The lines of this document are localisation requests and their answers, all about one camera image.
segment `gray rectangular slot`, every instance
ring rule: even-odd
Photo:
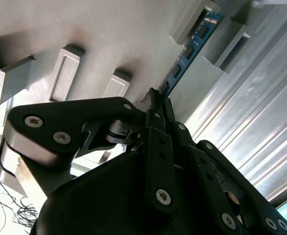
[[[226,58],[223,60],[219,68],[221,70],[226,70],[226,68],[229,66],[229,64],[233,61],[233,59],[236,57],[236,55],[239,53],[239,51],[244,47],[244,45],[247,43],[249,37],[246,35],[243,35],[238,42],[235,44],[235,46],[232,48],[232,50],[229,52],[229,54],[226,56]]]
[[[102,98],[115,96],[124,97],[129,85],[130,76],[126,73],[115,71],[108,85],[106,86]]]
[[[82,50],[73,46],[66,46],[60,50],[48,92],[49,101],[66,100],[83,54]]]
[[[245,45],[255,36],[249,27],[224,17],[217,29],[201,50],[201,55],[214,67],[229,73],[238,56],[244,53]]]

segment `ribbed metal surface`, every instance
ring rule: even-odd
[[[187,121],[268,200],[287,189],[287,7],[271,14]]]

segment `tangled wire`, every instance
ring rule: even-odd
[[[25,232],[30,234],[30,231],[31,231],[31,228],[33,227],[37,217],[38,217],[38,212],[36,211],[36,209],[34,208],[34,206],[32,204],[29,204],[29,205],[26,205],[25,203],[23,203],[23,200],[25,199],[25,197],[21,198],[20,200],[20,203],[17,203],[16,202],[16,198],[13,197],[7,190],[6,188],[4,187],[4,185],[0,182],[0,186],[2,186],[2,188],[5,190],[6,193],[0,193],[1,194],[4,194],[4,195],[8,195],[12,202],[8,205],[4,204],[1,200],[0,200],[0,204],[1,204],[1,207],[3,209],[3,212],[4,212],[4,225],[3,227],[1,228],[0,232],[3,230],[5,224],[6,224],[6,214],[5,214],[5,210],[4,210],[4,207],[7,207],[9,208],[14,216],[12,218],[12,221],[14,223],[17,223],[17,224],[20,224],[20,225],[23,225],[25,227]],[[17,212],[15,212],[11,207],[9,207],[9,205],[11,204],[15,204],[16,206],[18,206],[18,210]]]

